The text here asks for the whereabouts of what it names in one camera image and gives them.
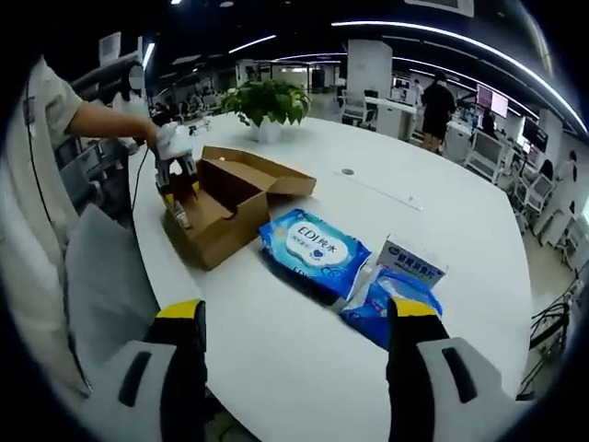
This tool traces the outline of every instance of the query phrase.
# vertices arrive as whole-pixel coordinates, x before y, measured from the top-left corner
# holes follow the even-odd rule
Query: floor
[[[337,122],[340,120],[340,108],[334,102],[333,95],[313,95],[310,117]],[[534,313],[549,306],[571,283],[573,272],[561,262],[560,254],[550,246],[541,247],[536,237],[529,231],[523,237],[527,257],[528,271],[532,291]],[[528,356],[525,374],[540,359],[538,350],[532,350]],[[558,370],[558,360],[549,361],[530,385],[536,395],[541,395],[550,385]],[[207,427],[207,440],[221,442],[256,441],[248,431],[237,423],[229,413],[220,413]]]

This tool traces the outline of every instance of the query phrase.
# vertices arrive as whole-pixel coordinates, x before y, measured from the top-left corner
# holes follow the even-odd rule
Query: beige shirt
[[[77,214],[51,139],[65,132],[81,102],[41,59],[15,107],[0,158],[0,272],[8,305],[32,355],[74,406],[87,389],[68,346],[63,250]]]

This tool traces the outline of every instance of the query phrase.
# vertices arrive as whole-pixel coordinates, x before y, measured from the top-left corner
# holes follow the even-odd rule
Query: small white box
[[[442,265],[427,250],[418,250],[407,244],[407,241],[400,241],[392,235],[388,235],[376,263],[385,265],[393,272],[412,276],[430,288],[448,271],[447,265]]]

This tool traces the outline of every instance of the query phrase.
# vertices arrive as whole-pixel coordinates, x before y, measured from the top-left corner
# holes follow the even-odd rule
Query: blue wet wipes package
[[[260,227],[260,237],[275,262],[344,300],[370,256],[358,239],[301,209]]]
[[[356,292],[340,316],[376,345],[388,349],[388,300],[393,298],[399,316],[442,316],[442,306],[431,289],[414,277],[377,267]]]

